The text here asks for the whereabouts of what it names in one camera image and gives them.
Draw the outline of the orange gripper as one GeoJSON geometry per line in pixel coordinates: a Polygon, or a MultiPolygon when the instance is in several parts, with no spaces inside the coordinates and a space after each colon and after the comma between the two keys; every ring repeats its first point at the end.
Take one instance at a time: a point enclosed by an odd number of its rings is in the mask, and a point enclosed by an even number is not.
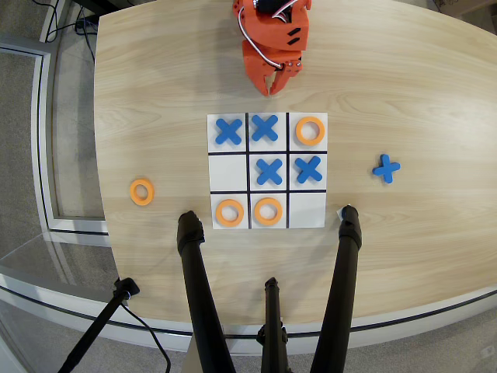
{"type": "MultiPolygon", "coordinates": [[[[308,46],[309,18],[307,6],[292,6],[290,21],[263,14],[253,6],[245,7],[243,26],[248,36],[258,44],[281,51],[305,51],[308,46]]],[[[301,58],[285,61],[277,70],[247,41],[242,42],[246,75],[264,95],[276,95],[303,69],[301,58]],[[274,77],[269,87],[266,79],[274,77]]]]}

